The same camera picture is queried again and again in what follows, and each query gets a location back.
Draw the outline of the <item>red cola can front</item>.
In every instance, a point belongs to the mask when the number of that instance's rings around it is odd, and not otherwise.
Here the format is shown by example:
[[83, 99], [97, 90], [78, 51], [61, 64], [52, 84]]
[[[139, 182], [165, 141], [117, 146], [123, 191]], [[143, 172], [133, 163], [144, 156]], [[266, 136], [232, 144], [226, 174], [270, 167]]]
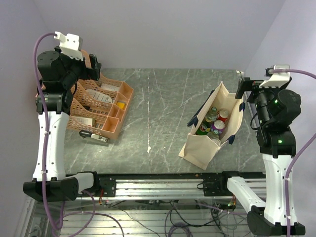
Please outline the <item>red cola can front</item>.
[[218, 111], [217, 119], [222, 121], [223, 123], [226, 123], [228, 121], [228, 119], [229, 119], [229, 116], [230, 116], [230, 114], [229, 114], [229, 112], [227, 110], [221, 109], [221, 110]]

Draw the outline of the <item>red cola can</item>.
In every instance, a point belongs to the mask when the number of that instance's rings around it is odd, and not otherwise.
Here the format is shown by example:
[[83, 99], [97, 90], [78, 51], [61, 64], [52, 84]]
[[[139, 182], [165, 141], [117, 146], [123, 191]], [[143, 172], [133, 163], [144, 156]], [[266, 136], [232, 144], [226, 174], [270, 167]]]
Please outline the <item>red cola can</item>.
[[219, 147], [222, 145], [221, 141], [217, 138], [212, 138], [212, 141]]
[[230, 114], [229, 114], [229, 112], [227, 110], [221, 109], [221, 110], [218, 111], [217, 119], [222, 121], [223, 123], [226, 123], [228, 121], [228, 119], [229, 119], [229, 116], [230, 116]]

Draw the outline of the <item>clear Chang bottle front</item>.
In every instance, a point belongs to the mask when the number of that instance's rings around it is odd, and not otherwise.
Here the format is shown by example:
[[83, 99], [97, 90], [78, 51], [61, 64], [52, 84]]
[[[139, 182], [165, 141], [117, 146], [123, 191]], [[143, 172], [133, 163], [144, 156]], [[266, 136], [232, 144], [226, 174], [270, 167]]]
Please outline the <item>clear Chang bottle front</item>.
[[205, 120], [209, 123], [216, 121], [218, 117], [217, 108], [211, 107], [205, 115]]

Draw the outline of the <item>clear chang bottle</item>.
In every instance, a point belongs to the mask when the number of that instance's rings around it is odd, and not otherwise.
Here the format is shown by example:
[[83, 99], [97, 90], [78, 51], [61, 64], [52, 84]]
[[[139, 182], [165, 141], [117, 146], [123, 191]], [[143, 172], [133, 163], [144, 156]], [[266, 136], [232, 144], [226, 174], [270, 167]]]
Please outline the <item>clear chang bottle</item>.
[[217, 108], [211, 107], [205, 115], [205, 120], [209, 123], [216, 121], [218, 117]]
[[210, 138], [210, 139], [219, 139], [219, 133], [218, 131], [210, 131], [207, 136]]

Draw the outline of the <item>purple Fanta can front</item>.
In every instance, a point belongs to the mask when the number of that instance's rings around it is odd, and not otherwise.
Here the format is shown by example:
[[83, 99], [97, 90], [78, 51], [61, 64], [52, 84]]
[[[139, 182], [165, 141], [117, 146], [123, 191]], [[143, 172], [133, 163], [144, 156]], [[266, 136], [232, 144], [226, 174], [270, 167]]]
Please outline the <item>purple Fanta can front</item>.
[[211, 124], [211, 131], [217, 133], [218, 135], [223, 133], [224, 129], [225, 129], [225, 124], [221, 120], [215, 120]]

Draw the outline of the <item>green Perrier glass bottle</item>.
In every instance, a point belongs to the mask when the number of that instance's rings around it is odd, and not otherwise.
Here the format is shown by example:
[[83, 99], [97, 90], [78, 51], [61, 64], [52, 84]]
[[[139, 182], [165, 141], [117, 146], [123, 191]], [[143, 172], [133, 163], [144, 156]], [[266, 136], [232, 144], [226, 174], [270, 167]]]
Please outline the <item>green Perrier glass bottle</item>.
[[196, 131], [196, 135], [207, 135], [211, 130], [211, 123], [203, 121]]

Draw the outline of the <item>cream canvas tote bag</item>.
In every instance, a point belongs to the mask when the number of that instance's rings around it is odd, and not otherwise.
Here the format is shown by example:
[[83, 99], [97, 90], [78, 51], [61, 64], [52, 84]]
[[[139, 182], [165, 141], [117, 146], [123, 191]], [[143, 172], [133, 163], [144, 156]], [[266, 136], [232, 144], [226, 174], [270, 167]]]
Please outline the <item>cream canvas tote bag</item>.
[[[211, 107], [216, 107], [218, 111], [225, 109], [230, 114], [228, 121], [225, 123], [223, 133], [219, 135], [219, 140], [222, 143], [220, 147], [207, 135], [196, 135], [197, 129], [205, 121], [205, 115]], [[178, 156], [206, 170], [214, 156], [226, 144], [234, 142], [235, 136], [241, 127], [244, 108], [243, 98], [236, 99], [235, 94], [230, 93], [224, 86], [224, 83], [221, 82], [211, 91], [207, 100], [189, 120], [187, 126], [191, 128], [191, 131], [187, 135], [186, 142]]]

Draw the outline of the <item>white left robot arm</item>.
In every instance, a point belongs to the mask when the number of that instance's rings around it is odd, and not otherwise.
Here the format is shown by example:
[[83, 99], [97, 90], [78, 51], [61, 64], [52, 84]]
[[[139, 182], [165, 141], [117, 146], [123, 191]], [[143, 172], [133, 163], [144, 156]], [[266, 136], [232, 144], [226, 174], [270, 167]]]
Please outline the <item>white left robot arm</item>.
[[75, 200], [85, 191], [89, 196], [100, 192], [97, 172], [85, 171], [66, 176], [64, 166], [65, 132], [70, 119], [74, 95], [71, 91], [79, 79], [99, 80], [101, 63], [89, 54], [91, 65], [83, 57], [71, 58], [59, 48], [41, 53], [36, 59], [40, 72], [40, 91], [36, 97], [39, 114], [39, 151], [32, 180], [23, 184], [23, 192], [38, 202]]

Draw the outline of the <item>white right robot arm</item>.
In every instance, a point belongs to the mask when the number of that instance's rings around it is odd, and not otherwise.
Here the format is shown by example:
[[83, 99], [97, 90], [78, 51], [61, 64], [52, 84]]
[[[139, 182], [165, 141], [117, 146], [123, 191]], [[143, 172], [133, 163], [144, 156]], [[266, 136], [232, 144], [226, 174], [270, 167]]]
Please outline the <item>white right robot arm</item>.
[[262, 86], [262, 80], [242, 78], [236, 98], [250, 92], [259, 126], [256, 137], [266, 176], [266, 199], [261, 200], [245, 179], [232, 176], [218, 182], [223, 195], [234, 194], [247, 213], [247, 224], [257, 236], [303, 236], [306, 228], [296, 217], [291, 181], [291, 163], [296, 156], [296, 139], [290, 129], [301, 113], [301, 97], [282, 86]]

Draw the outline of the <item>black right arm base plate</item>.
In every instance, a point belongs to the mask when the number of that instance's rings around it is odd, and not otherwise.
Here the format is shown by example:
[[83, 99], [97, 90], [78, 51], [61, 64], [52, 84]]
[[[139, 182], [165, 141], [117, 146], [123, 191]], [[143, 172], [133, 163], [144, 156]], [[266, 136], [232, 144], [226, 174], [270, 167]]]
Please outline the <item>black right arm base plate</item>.
[[203, 180], [197, 184], [197, 189], [201, 190], [205, 197], [229, 196], [220, 180]]

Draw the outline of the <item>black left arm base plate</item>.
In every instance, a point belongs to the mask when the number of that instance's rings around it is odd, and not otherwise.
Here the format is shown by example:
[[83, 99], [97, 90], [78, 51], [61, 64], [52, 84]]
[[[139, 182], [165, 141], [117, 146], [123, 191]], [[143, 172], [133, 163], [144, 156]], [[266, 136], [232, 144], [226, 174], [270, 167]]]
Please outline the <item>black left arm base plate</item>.
[[116, 195], [117, 183], [114, 178], [103, 177], [99, 178], [99, 194], [101, 197], [112, 198]]

